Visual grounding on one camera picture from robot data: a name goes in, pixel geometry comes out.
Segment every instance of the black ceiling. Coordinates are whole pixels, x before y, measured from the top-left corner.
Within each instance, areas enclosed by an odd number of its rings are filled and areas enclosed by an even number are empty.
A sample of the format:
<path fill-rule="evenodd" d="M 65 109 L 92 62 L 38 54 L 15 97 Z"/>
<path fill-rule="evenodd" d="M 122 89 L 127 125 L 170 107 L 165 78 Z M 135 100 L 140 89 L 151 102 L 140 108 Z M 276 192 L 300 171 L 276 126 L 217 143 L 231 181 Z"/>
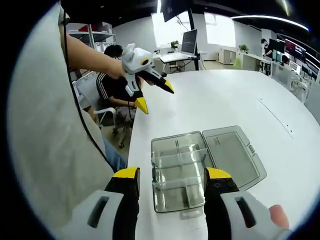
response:
<path fill-rule="evenodd" d="M 157 0 L 62 0 L 62 6 L 74 23 L 107 22 L 113 27 L 148 17 L 157 11 Z M 320 52 L 319 13 L 316 0 L 193 0 L 193 13 L 210 12 L 228 17 L 240 15 L 267 15 L 289 19 L 310 29 L 310 32 L 276 20 L 237 19 L 257 28 L 271 29 L 275 33 L 290 36 Z"/>

